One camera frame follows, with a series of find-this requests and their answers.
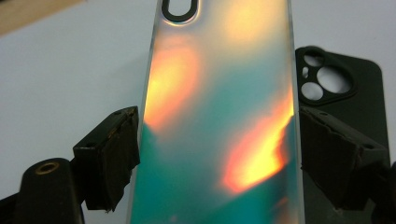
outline white surface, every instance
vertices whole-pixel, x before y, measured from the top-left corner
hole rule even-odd
[[[396,2],[292,1],[295,47],[378,63],[396,160]],[[88,0],[0,36],[0,199],[44,159],[72,147],[109,113],[141,105],[156,0]],[[86,222],[125,223],[130,188],[115,213],[84,210]]]

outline translucent phone case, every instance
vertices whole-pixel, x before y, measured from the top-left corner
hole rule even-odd
[[[298,223],[288,1],[159,3],[131,223]]]

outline iridescent phone case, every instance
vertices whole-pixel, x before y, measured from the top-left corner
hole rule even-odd
[[[168,7],[154,27],[131,223],[299,223],[288,1]]]

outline white background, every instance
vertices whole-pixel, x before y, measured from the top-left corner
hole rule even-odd
[[[295,47],[316,45],[369,59],[383,72],[396,161],[396,1],[291,1]],[[0,199],[23,172],[72,147],[109,113],[141,106],[156,0],[88,0],[0,36]],[[86,223],[126,223],[130,186],[115,213]]]

